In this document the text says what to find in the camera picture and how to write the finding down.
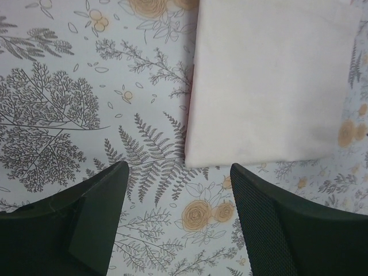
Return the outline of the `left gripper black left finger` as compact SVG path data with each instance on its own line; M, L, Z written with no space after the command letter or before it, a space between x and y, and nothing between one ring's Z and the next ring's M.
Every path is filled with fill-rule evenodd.
M1 212L1 275L106 275L127 162L13 212Z

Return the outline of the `white Coca-Cola t-shirt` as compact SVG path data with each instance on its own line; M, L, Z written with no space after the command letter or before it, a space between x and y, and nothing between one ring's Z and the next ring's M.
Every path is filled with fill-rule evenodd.
M361 16L350 1L201 1L186 167L332 154Z

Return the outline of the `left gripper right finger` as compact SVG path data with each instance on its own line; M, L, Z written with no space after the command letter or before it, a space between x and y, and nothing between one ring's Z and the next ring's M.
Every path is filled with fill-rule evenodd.
M306 200L237 163L230 176L253 275L367 274L367 216Z

